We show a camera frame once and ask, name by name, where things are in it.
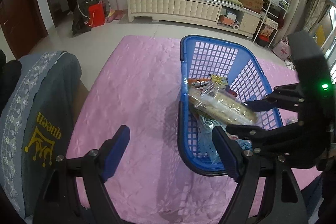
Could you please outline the light blue cat snack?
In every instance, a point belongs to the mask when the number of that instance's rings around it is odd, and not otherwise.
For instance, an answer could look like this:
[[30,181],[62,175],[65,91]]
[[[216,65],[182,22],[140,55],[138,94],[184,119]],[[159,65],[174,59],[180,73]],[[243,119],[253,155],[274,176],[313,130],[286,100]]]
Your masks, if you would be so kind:
[[202,154],[207,154],[212,164],[220,163],[219,154],[212,139],[212,131],[216,126],[220,126],[227,134],[229,139],[235,140],[242,150],[252,151],[252,144],[248,140],[239,139],[236,135],[231,135],[226,131],[226,124],[207,118],[201,114],[197,118],[198,126],[198,147]]

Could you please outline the large cracker pack green ends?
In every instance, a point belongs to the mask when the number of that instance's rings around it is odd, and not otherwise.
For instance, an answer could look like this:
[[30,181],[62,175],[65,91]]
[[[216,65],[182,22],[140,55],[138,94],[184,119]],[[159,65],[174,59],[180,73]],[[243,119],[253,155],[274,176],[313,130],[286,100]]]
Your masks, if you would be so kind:
[[223,124],[255,125],[257,115],[218,84],[209,82],[204,88],[189,87],[190,104]]

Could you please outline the orange snack bar packet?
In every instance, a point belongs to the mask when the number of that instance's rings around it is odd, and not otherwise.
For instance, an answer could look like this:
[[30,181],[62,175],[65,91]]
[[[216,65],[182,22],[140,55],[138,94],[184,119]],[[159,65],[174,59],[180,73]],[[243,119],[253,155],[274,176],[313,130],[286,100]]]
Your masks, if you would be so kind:
[[201,88],[209,84],[211,79],[188,79],[188,85],[195,88]]

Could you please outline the blue plastic basket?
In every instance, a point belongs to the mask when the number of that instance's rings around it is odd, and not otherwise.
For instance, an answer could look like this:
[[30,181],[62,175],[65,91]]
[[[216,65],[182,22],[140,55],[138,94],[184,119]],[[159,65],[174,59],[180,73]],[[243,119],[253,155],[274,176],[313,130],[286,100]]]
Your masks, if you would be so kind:
[[181,40],[181,99],[178,149],[185,165],[202,176],[226,170],[212,141],[215,126],[282,126],[277,109],[257,112],[248,102],[271,93],[260,63],[250,50],[233,42],[190,35]]

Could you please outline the clear blue biscuit packet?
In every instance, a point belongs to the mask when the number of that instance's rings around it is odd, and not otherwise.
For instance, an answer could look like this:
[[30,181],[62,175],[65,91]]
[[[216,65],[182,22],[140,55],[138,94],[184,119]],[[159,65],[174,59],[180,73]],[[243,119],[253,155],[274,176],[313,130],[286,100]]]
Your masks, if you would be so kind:
[[293,124],[293,123],[296,123],[296,122],[298,122],[297,117],[289,117],[289,118],[286,119],[286,125]]

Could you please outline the purple yellow chip packet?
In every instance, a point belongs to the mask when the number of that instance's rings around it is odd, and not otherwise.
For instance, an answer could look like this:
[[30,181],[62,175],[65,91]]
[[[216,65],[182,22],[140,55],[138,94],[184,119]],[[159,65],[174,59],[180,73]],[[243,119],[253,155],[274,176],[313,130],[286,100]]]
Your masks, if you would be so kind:
[[213,83],[218,84],[222,88],[226,88],[228,86],[228,80],[224,76],[219,76],[219,75],[210,75],[210,78]]

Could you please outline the pink white shopping bag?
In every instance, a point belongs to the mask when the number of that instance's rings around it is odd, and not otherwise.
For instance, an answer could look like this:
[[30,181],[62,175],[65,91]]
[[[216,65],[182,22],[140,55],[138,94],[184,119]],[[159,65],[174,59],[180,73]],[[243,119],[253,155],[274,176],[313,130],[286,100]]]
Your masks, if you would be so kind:
[[281,60],[286,60],[291,55],[291,49],[287,40],[280,40],[272,49],[272,52]]

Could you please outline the grey chair cover with crown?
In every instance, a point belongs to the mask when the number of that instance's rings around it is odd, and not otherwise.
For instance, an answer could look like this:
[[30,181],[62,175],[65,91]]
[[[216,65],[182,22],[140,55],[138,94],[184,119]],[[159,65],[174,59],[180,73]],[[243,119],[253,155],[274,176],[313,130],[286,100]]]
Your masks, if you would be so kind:
[[21,75],[1,113],[1,187],[26,219],[48,170],[67,152],[81,67],[66,51],[26,55],[19,63]]

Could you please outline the white metal shelf rack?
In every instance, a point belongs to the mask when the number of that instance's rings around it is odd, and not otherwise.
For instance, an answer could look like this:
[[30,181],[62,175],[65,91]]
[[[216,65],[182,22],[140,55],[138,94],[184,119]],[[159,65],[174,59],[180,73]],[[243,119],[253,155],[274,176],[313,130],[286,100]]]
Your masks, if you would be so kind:
[[283,28],[289,9],[288,0],[262,0],[260,20],[253,35],[253,42],[270,48],[278,32]]

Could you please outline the cardboard box on cabinet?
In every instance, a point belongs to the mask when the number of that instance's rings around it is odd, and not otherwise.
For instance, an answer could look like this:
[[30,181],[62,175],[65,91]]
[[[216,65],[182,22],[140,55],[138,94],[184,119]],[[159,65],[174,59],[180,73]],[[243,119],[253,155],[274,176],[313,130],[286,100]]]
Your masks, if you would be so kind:
[[262,11],[262,7],[264,5],[263,0],[238,0],[242,3],[243,7],[249,9],[251,11],[260,13]]

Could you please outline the green folded cloth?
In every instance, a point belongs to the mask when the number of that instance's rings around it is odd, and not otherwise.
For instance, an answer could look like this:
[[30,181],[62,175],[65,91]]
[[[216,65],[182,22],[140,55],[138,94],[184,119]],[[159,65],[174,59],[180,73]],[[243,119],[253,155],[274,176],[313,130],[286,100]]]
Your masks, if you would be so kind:
[[238,1],[238,0],[221,0],[221,1],[229,2],[229,3],[232,3],[233,5],[236,5],[236,6],[239,6],[239,7],[243,7],[243,4],[240,1]]

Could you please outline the pink quilted tablecloth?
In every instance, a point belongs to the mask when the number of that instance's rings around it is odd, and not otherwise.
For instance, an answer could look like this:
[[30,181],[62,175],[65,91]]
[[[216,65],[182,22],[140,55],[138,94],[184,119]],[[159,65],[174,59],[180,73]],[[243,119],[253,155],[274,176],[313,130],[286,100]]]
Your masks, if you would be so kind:
[[94,82],[67,157],[101,147],[121,125],[130,142],[105,187],[120,217],[133,223],[218,223],[235,191],[228,176],[191,171],[177,147],[180,41],[125,36]]

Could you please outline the white TV cabinet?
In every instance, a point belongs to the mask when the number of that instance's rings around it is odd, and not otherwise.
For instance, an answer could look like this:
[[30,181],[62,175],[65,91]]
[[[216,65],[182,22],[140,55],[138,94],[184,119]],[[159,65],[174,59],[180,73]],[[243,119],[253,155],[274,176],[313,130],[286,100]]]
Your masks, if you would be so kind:
[[127,0],[128,19],[187,23],[252,38],[261,15],[222,0]]

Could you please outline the black bag on floor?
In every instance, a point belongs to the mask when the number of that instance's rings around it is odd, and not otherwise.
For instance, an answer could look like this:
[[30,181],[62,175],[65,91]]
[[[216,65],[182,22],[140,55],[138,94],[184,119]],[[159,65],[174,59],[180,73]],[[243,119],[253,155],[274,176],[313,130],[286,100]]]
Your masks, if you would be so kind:
[[77,36],[91,30],[89,26],[89,2],[85,1],[78,4],[73,12],[72,36]]

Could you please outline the red bag on floor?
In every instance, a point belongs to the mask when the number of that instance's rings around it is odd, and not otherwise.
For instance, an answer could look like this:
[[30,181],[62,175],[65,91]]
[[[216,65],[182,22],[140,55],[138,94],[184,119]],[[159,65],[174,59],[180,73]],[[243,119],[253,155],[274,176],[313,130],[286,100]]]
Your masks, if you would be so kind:
[[105,13],[102,1],[98,1],[94,5],[88,7],[89,20],[88,25],[91,28],[102,26],[105,24]]

